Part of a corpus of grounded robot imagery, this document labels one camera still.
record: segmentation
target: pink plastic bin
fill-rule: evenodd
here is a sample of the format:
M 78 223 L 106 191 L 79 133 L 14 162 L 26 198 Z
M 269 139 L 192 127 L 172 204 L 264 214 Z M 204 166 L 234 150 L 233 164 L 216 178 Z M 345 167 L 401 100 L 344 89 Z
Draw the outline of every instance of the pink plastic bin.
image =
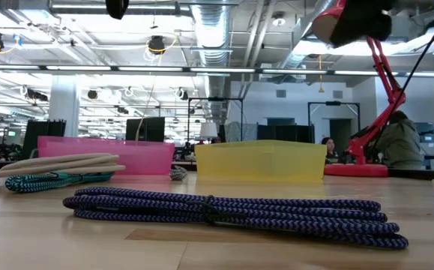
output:
M 38 137 L 40 158 L 62 155 L 110 153 L 119 155 L 118 164 L 126 170 L 117 172 L 126 176 L 164 176 L 172 166 L 175 145 L 166 142 L 134 142 L 114 139 L 84 139 L 56 136 Z

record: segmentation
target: purple braided rope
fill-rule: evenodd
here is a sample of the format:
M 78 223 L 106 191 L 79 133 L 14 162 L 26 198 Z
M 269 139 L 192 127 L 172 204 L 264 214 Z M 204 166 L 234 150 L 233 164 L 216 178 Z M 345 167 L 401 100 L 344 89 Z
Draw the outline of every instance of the purple braided rope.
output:
M 386 223 L 385 214 L 378 212 L 380 205 L 366 200 L 209 198 L 90 187 L 77 190 L 63 204 L 77 217 L 93 220 L 201 223 L 210 219 L 372 247 L 402 249 L 409 244 L 396 234 L 397 224 Z

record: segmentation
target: white lamp shade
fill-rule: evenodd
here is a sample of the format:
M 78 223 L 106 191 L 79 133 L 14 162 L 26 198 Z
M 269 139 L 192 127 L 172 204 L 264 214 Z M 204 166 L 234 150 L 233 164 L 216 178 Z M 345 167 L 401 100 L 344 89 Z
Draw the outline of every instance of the white lamp shade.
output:
M 202 127 L 200 128 L 200 137 L 201 138 L 216 138 L 217 134 L 217 125 L 211 122 L 202 123 Z

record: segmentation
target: wooden tabletop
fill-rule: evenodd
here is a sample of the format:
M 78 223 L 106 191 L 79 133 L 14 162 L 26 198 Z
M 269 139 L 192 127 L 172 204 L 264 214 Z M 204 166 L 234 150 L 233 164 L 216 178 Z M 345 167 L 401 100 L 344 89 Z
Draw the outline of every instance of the wooden tabletop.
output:
M 84 186 L 27 194 L 0 186 L 0 270 L 434 269 L 430 181 L 325 177 L 317 185 L 196 184 L 191 174 L 184 183 L 127 179 L 94 185 L 225 197 L 376 200 L 410 246 L 378 250 L 228 226 L 83 220 L 61 201 Z

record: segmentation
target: translucent plastic bin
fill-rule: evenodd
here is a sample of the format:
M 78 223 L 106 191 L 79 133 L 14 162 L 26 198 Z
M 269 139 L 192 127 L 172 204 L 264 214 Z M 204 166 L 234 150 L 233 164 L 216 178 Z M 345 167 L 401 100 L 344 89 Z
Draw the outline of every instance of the translucent plastic bin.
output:
M 110 153 L 119 155 L 118 164 L 126 170 L 118 175 L 164 176 L 172 166 L 175 145 L 166 142 L 134 142 L 115 139 L 85 139 L 53 136 L 38 137 L 38 156 Z
M 320 182 L 326 146 L 257 140 L 197 145 L 198 181 Z

